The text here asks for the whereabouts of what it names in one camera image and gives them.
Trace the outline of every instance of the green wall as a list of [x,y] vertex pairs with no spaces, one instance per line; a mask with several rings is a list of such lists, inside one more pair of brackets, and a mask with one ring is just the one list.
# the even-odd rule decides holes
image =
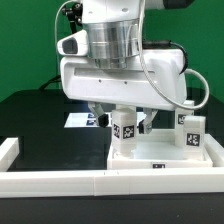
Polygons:
[[[54,19],[63,2],[0,1],[0,100],[18,90],[37,89],[56,75]],[[61,17],[59,37],[69,34],[68,27]],[[144,36],[182,44],[189,67],[201,72],[212,95],[224,102],[223,0],[196,0],[185,10],[148,11]],[[188,84],[200,86],[194,78]]]

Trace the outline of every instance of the black table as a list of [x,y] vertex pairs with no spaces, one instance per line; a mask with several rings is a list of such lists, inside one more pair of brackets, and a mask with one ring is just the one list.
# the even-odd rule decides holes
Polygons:
[[[200,101],[203,91],[190,97]],[[112,105],[104,105],[106,110]],[[9,169],[106,169],[110,128],[64,128],[68,114],[87,112],[85,102],[61,90],[20,91],[0,103],[0,139],[19,137],[20,155]],[[197,115],[206,132],[224,144],[223,104],[210,97]],[[160,111],[154,128],[172,128],[173,112]],[[224,193],[0,199],[0,223],[223,223]]]

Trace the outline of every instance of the white plastic casing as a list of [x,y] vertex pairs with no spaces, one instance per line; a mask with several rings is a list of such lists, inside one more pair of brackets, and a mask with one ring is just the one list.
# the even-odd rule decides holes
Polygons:
[[[144,51],[152,78],[161,91],[179,103],[186,100],[183,54],[179,50]],[[86,57],[64,57],[61,77],[65,94],[70,99],[174,110],[146,80],[139,56],[127,59],[123,70],[100,70]]]
[[83,0],[82,23],[106,23],[139,18],[140,0]]
[[87,33],[85,30],[81,30],[71,36],[68,36],[60,41],[58,41],[57,44],[57,49],[59,54],[63,55],[63,56],[69,56],[69,54],[66,54],[63,51],[63,42],[67,41],[69,39],[75,39],[78,45],[78,53],[75,54],[75,56],[86,56],[88,54],[88,37],[87,37]]

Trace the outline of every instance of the black sticker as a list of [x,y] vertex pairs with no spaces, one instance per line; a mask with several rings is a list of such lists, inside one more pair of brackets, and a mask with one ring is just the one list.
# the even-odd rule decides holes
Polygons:
[[94,126],[96,125],[96,120],[87,120],[86,126]]
[[199,147],[200,146],[200,135],[187,133],[186,145]]
[[153,169],[165,169],[166,165],[165,164],[152,164]]
[[88,114],[88,118],[95,118],[94,114]]
[[123,139],[134,138],[135,137],[135,126],[123,127]]
[[184,119],[185,119],[186,115],[185,114],[178,114],[178,124],[184,124]]
[[120,127],[114,124],[114,136],[120,138]]

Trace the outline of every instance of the cable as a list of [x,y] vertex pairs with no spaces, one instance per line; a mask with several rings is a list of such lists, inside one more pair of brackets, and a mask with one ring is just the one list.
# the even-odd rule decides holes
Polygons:
[[207,81],[205,80],[205,78],[198,72],[192,70],[192,69],[186,69],[186,73],[188,74],[192,74],[194,76],[196,76],[198,79],[201,80],[201,82],[204,84],[205,87],[205,97],[203,99],[203,101],[193,107],[189,107],[189,106],[185,106],[183,104],[180,104],[178,102],[173,101],[172,99],[170,99],[169,97],[165,96],[160,89],[156,86],[156,84],[153,82],[148,69],[146,67],[145,64],[145,60],[144,60],[144,56],[143,56],[143,49],[142,49],[142,28],[143,28],[143,20],[144,20],[144,12],[145,12],[145,0],[141,1],[141,5],[140,5],[140,18],[139,18],[139,30],[138,30],[138,47],[139,47],[139,57],[140,57],[140,62],[141,62],[141,66],[142,69],[145,73],[145,76],[147,78],[147,80],[149,81],[149,83],[151,84],[151,86],[154,88],[154,90],[167,102],[171,103],[172,105],[185,109],[185,110],[198,110],[200,108],[202,108],[208,101],[209,98],[209,86]]
[[55,17],[55,21],[54,21],[54,41],[55,41],[55,50],[56,50],[56,60],[57,60],[57,71],[58,71],[58,74],[60,74],[60,59],[59,59],[59,53],[58,53],[58,50],[57,50],[57,43],[58,43],[58,37],[57,37],[57,33],[58,33],[58,17],[59,17],[59,14],[61,12],[61,10],[63,9],[63,7],[69,3],[74,3],[74,2],[77,2],[77,0],[70,0],[70,1],[67,1],[65,3],[63,3],[61,5],[61,7],[58,9],[58,12],[56,14],[56,17]]
[[61,82],[61,76],[57,75],[54,78],[48,80],[46,83],[44,83],[41,87],[39,87],[39,90],[45,90],[45,88],[51,84],[51,83],[57,83],[57,82]]
[[185,51],[185,49],[177,43],[174,43],[170,40],[160,40],[160,41],[143,41],[142,42],[142,47],[143,49],[167,49],[170,48],[172,46],[175,46],[176,48],[178,48],[179,50],[182,51],[183,56],[184,56],[184,66],[180,72],[180,74],[182,74],[188,67],[188,55],[187,52]]

